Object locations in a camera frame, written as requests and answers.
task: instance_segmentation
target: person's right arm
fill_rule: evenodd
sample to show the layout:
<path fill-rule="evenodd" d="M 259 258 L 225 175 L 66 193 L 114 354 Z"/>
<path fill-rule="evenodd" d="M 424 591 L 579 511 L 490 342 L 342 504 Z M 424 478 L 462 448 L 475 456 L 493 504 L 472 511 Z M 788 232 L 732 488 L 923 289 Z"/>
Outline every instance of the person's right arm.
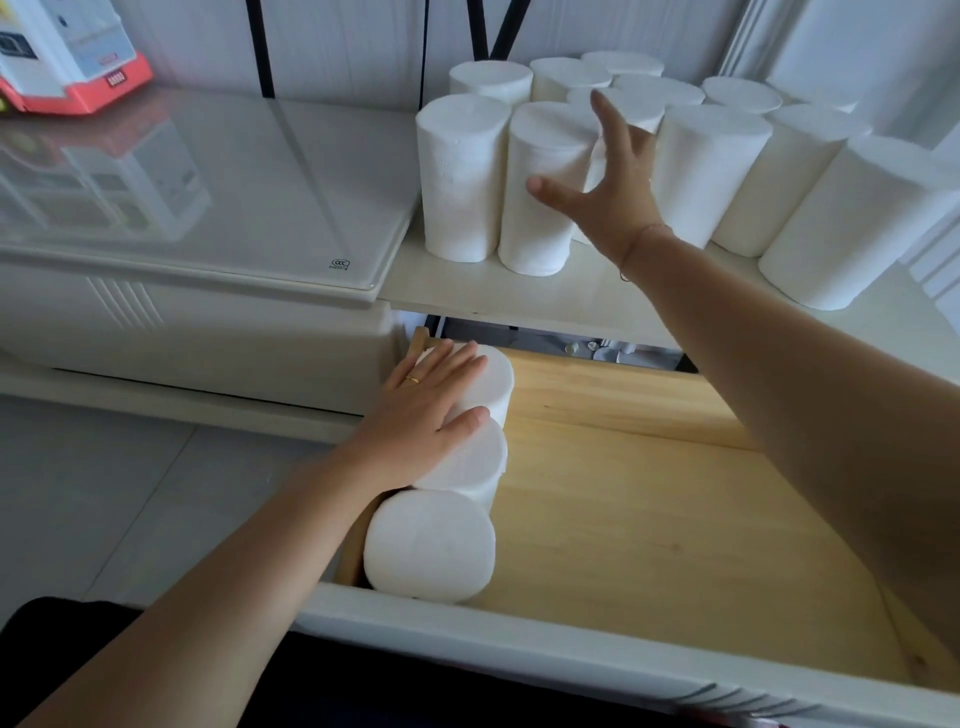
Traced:
<path fill-rule="evenodd" d="M 960 656 L 960 388 L 821 324 L 676 238 L 650 191 L 654 139 L 601 94 L 606 178 L 542 178 L 653 303 L 790 483 Z"/>

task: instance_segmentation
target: finger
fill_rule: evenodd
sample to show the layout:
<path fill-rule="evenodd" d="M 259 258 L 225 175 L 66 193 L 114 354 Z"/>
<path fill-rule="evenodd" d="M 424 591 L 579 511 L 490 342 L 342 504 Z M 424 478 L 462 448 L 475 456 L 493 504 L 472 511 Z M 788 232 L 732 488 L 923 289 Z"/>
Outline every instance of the finger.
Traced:
<path fill-rule="evenodd" d="M 635 157 L 643 154 L 647 146 L 653 144 L 655 139 L 656 137 L 645 129 L 630 127 L 630 146 L 634 150 Z"/>
<path fill-rule="evenodd" d="M 584 193 L 567 187 L 565 184 L 546 177 L 531 177 L 527 180 L 527 192 L 539 202 L 562 212 L 575 221 L 577 210 L 584 199 Z"/>
<path fill-rule="evenodd" d="M 475 341 L 471 341 L 444 359 L 444 361 L 442 361 L 440 365 L 438 365 L 437 368 L 430 373 L 430 376 L 426 379 L 426 381 L 430 382 L 431 384 L 439 384 L 448 376 L 450 376 L 451 373 L 453 373 L 459 367 L 462 367 L 476 355 L 477 343 Z"/>
<path fill-rule="evenodd" d="M 417 366 L 416 354 L 412 353 L 404 356 L 400 363 L 394 367 L 394 370 L 390 372 L 390 376 L 383 383 L 383 388 L 388 392 L 396 389 L 403 383 L 403 379 L 413 371 L 415 366 Z"/>
<path fill-rule="evenodd" d="M 475 356 L 440 383 L 438 390 L 441 403 L 446 407 L 445 411 L 449 411 L 453 403 L 466 392 L 467 388 L 480 376 L 486 366 L 486 356 Z"/>
<path fill-rule="evenodd" d="M 440 344 L 433 348 L 432 352 L 418 362 L 417 366 L 413 368 L 410 374 L 404 376 L 403 385 L 407 386 L 410 384 L 416 384 L 416 382 L 412 381 L 411 379 L 424 381 L 434 370 L 434 368 L 436 368 L 440 362 L 446 359 L 452 351 L 453 339 L 444 339 L 442 342 L 440 342 Z"/>
<path fill-rule="evenodd" d="M 617 174 L 626 168 L 633 157 L 630 127 L 610 100 L 599 91 L 590 94 L 590 104 L 603 128 L 603 140 L 607 145 L 607 171 Z"/>
<path fill-rule="evenodd" d="M 440 428 L 441 447 L 444 455 L 453 451 L 458 445 L 476 432 L 490 418 L 490 410 L 486 407 L 473 407 L 461 412 L 450 422 Z"/>

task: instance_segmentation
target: thin gold bracelet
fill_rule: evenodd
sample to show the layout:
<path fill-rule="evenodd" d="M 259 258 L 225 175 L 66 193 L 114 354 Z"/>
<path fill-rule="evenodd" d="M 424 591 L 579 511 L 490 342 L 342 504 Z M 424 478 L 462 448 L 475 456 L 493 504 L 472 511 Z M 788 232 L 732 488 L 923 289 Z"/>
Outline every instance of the thin gold bracelet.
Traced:
<path fill-rule="evenodd" d="M 624 277 L 623 269 L 627 267 L 627 262 L 630 260 L 630 255 L 636 248 L 636 244 L 639 243 L 642 238 L 646 237 L 648 232 L 653 230 L 666 230 L 671 235 L 673 234 L 673 228 L 671 228 L 666 223 L 651 223 L 647 227 L 641 228 L 640 232 L 636 234 L 633 244 L 630 246 L 630 248 L 627 249 L 627 253 L 623 256 L 623 260 L 620 262 L 620 267 L 618 268 L 618 270 L 620 272 L 620 280 L 622 280 L 623 282 L 625 283 L 632 282 L 630 281 L 630 279 Z"/>

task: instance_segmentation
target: red label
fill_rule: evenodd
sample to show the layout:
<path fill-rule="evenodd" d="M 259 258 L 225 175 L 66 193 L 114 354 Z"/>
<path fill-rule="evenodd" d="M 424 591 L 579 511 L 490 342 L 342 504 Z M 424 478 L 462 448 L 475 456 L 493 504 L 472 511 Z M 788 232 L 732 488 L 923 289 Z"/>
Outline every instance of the red label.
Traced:
<path fill-rule="evenodd" d="M 110 88 L 116 88 L 127 80 L 127 74 L 123 71 L 113 71 L 107 75 L 107 84 Z"/>

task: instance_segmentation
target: coreless paper roll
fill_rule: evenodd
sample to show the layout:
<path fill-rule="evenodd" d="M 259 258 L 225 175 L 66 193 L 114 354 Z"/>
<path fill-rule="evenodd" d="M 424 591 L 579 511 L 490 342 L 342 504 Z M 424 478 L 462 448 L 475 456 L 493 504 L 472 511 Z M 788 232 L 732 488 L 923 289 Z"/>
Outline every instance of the coreless paper roll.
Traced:
<path fill-rule="evenodd" d="M 614 77 L 632 73 L 663 75 L 663 61 L 634 51 L 590 51 L 581 56 L 580 60 L 602 66 Z"/>
<path fill-rule="evenodd" d="M 452 491 L 490 513 L 500 476 L 507 470 L 507 438 L 494 418 L 414 483 L 428 491 Z"/>
<path fill-rule="evenodd" d="M 887 136 L 847 142 L 759 262 L 797 303 L 845 308 L 960 203 L 960 169 Z"/>
<path fill-rule="evenodd" d="M 465 344 L 454 344 L 453 350 L 458 352 L 463 346 Z M 421 362 L 432 351 L 433 348 L 426 350 L 417 361 Z M 507 422 L 510 396 L 514 392 L 514 366 L 500 349 L 486 344 L 477 346 L 477 356 L 486 356 L 487 366 L 453 405 L 447 421 L 473 407 L 483 406 L 490 410 L 490 419 L 502 428 Z"/>
<path fill-rule="evenodd" d="M 837 152 L 870 126 L 844 111 L 798 104 L 767 114 L 774 133 L 713 232 L 731 253 L 758 257 L 817 183 Z"/>
<path fill-rule="evenodd" d="M 856 109 L 856 98 L 832 88 L 822 85 L 805 85 L 786 79 L 767 79 L 771 86 L 783 99 L 785 104 L 812 104 L 824 109 L 837 109 L 847 113 Z"/>
<path fill-rule="evenodd" d="M 632 96 L 653 99 L 661 102 L 668 109 L 670 107 L 697 106 L 704 103 L 706 94 L 702 88 L 693 84 L 685 84 L 675 79 L 664 79 L 660 76 L 644 76 L 632 74 L 617 76 L 613 82 L 614 88 L 626 91 Z"/>
<path fill-rule="evenodd" d="M 450 93 L 490 96 L 512 107 L 530 101 L 534 72 L 512 61 L 467 61 L 450 69 Z"/>
<path fill-rule="evenodd" d="M 423 228 L 429 253 L 475 263 L 496 250 L 512 107 L 457 94 L 417 114 Z"/>
<path fill-rule="evenodd" d="M 592 92 L 592 88 L 574 88 L 566 95 L 566 102 L 582 109 L 584 114 L 593 114 L 593 107 L 590 105 L 590 94 Z M 643 96 L 633 96 L 620 88 L 601 88 L 600 93 L 610 100 L 628 124 L 645 129 L 650 133 L 657 133 L 665 111 L 662 102 Z M 606 172 L 607 145 L 603 139 L 599 139 L 590 155 L 590 168 L 587 171 L 584 191 L 590 192 L 603 180 Z M 578 227 L 573 229 L 573 239 L 581 243 L 589 243 L 587 237 Z"/>
<path fill-rule="evenodd" d="M 379 592 L 454 603 L 487 586 L 495 552 L 490 516 L 468 497 L 404 491 L 373 514 L 363 566 Z"/>
<path fill-rule="evenodd" d="M 739 109 L 667 109 L 652 179 L 663 222 L 705 248 L 771 133 L 770 124 Z"/>
<path fill-rule="evenodd" d="M 613 80 L 602 66 L 579 59 L 536 59 L 530 68 L 534 72 L 533 101 L 566 101 L 571 88 L 603 88 Z"/>
<path fill-rule="evenodd" d="M 598 136 L 596 117 L 570 104 L 534 102 L 514 112 L 497 251 L 507 268 L 525 276 L 552 276 L 564 267 L 573 223 L 535 200 L 526 190 L 527 178 L 544 175 L 583 189 Z"/>
<path fill-rule="evenodd" d="M 783 105 L 783 99 L 770 86 L 733 76 L 711 76 L 704 79 L 701 88 L 707 101 L 749 113 L 768 113 Z"/>

